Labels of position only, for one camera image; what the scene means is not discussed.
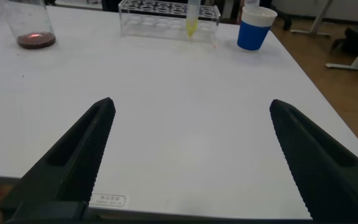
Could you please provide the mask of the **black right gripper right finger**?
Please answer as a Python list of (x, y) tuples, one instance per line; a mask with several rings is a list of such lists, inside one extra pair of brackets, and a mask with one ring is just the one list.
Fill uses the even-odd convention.
[(293, 180), (314, 221), (358, 221), (358, 157), (294, 106), (270, 115)]

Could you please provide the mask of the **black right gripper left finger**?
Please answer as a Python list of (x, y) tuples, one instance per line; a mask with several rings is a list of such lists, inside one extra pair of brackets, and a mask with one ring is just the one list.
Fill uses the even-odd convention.
[(20, 179), (0, 207), (17, 208), (22, 202), (89, 202), (115, 113), (110, 98), (93, 104)]

